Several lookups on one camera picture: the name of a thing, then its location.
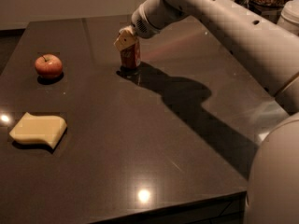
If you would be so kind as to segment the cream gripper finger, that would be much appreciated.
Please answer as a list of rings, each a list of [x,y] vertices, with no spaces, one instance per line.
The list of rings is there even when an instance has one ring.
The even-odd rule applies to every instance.
[[[130,48],[138,41],[135,31],[129,28],[120,29],[118,37],[114,42],[114,46],[118,51]]]

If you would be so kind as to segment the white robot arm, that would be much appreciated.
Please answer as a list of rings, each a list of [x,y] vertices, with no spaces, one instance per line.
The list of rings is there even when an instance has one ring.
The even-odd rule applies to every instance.
[[[231,0],[146,0],[114,45],[124,51],[188,16],[203,23],[289,115],[255,154],[244,224],[299,224],[299,37]]]

